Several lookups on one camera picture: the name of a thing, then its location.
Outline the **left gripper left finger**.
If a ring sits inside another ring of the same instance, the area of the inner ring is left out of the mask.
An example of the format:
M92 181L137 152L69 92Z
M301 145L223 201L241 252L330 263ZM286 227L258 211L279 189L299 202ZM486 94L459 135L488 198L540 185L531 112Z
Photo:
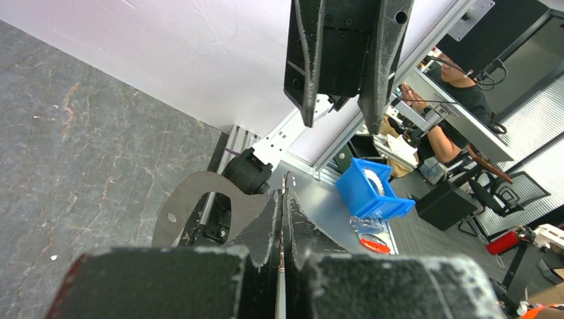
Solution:
M273 318L281 192L220 247L98 249L63 279L47 318Z

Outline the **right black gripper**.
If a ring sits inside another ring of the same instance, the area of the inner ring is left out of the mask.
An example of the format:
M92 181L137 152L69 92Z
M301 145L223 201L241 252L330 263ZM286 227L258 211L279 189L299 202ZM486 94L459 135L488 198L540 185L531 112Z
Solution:
M315 121L317 93L354 97L360 88L357 104L367 130L379 133L413 5L291 2L283 91L306 127Z

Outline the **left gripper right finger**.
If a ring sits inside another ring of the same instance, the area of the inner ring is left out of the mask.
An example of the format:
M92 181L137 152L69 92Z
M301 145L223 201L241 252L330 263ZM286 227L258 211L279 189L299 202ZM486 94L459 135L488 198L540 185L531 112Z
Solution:
M353 254L283 196L288 318L501 318L486 273L471 258Z

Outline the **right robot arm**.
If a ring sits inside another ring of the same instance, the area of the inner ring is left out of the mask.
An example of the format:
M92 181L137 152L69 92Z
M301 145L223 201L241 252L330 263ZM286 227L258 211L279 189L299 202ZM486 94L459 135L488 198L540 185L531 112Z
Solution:
M290 145L356 98L377 133L392 92L412 1L292 1L283 91L298 112L231 159L222 175L263 194Z

